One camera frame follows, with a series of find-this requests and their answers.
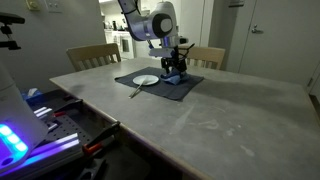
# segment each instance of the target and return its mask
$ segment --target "white tabletop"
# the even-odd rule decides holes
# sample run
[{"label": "white tabletop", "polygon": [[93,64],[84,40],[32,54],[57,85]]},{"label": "white tabletop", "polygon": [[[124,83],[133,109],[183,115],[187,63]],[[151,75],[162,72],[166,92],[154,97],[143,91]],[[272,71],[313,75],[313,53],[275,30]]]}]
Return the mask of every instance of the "white tabletop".
[{"label": "white tabletop", "polygon": [[189,67],[183,102],[114,81],[160,61],[132,59],[51,81],[183,171],[216,179],[320,179],[319,119],[295,84]]}]

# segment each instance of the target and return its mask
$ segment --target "chair backrest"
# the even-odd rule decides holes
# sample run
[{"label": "chair backrest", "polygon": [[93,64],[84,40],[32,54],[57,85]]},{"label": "chair backrest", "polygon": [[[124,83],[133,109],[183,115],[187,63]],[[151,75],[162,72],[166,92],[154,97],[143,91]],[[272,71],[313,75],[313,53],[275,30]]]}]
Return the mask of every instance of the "chair backrest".
[{"label": "chair backrest", "polygon": [[121,62],[115,43],[71,48],[67,49],[67,55],[76,71]]},{"label": "chair backrest", "polygon": [[[188,48],[189,46],[179,46],[179,48]],[[179,50],[179,53],[185,54],[186,50]],[[220,69],[224,57],[225,49],[213,47],[192,47],[187,55],[187,65],[193,64],[210,69]]]}]

